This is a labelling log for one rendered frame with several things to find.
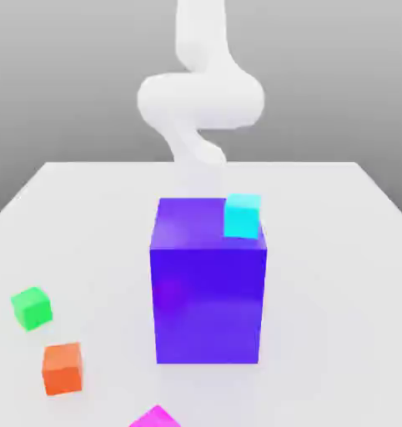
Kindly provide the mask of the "small cyan cube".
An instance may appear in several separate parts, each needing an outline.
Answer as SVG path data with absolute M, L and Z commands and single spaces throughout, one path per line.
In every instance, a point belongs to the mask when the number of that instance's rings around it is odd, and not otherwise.
M 231 193 L 224 205 L 224 236 L 257 239 L 261 197 L 253 193 Z

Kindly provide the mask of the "small green cube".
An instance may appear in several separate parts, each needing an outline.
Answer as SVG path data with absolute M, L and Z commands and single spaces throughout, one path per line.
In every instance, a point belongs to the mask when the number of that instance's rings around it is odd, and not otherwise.
M 51 302 L 39 287 L 23 290 L 11 297 L 13 312 L 26 331 L 31 331 L 53 320 Z

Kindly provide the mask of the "small orange cube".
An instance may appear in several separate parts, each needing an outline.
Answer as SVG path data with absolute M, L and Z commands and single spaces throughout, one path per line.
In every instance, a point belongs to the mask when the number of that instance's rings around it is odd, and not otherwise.
M 46 347 L 43 353 L 42 376 L 48 396 L 81 391 L 83 362 L 80 343 Z

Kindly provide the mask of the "small magenta cube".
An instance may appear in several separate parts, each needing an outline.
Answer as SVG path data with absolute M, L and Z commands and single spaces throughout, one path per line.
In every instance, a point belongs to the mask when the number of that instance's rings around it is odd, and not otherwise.
M 155 405 L 129 427 L 181 427 L 181 425 L 160 405 Z

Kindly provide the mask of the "large purple box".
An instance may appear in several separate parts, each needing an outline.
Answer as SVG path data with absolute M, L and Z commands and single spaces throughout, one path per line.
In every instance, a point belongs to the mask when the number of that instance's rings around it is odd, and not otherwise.
M 255 364 L 264 234 L 224 236 L 222 198 L 161 198 L 149 247 L 160 364 Z

